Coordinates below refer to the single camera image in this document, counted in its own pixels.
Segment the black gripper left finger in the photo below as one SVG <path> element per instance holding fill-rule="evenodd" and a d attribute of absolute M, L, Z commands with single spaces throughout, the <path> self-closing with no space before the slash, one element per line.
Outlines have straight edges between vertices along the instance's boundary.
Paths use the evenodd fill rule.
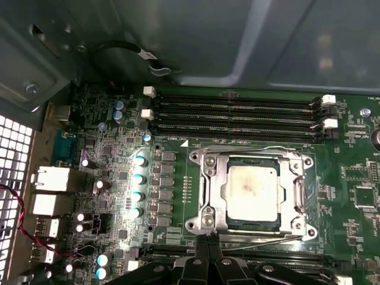
<path fill-rule="evenodd" d="M 198 235 L 193 257 L 177 259 L 173 268 L 158 262 L 142 269 L 141 284 L 207 284 L 210 265 L 209 235 Z"/>

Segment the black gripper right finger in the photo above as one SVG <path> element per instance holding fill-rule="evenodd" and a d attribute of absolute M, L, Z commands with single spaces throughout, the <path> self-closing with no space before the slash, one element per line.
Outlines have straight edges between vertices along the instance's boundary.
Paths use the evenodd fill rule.
<path fill-rule="evenodd" d="M 264 263 L 254 270 L 239 258 L 223 255 L 218 234 L 209 235 L 210 261 L 222 284 L 308 284 L 307 275 L 273 263 Z"/>

